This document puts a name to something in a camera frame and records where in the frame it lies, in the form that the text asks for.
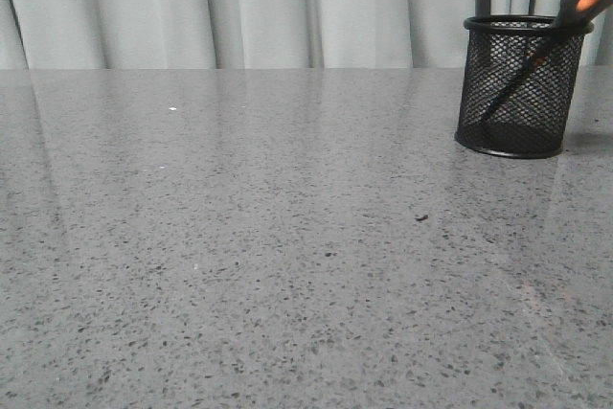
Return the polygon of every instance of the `curtain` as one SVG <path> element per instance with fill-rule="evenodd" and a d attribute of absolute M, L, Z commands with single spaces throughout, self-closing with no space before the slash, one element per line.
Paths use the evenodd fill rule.
<path fill-rule="evenodd" d="M 466 17 L 558 0 L 0 0 L 0 68 L 461 67 Z M 613 62 L 613 14 L 583 64 Z"/>

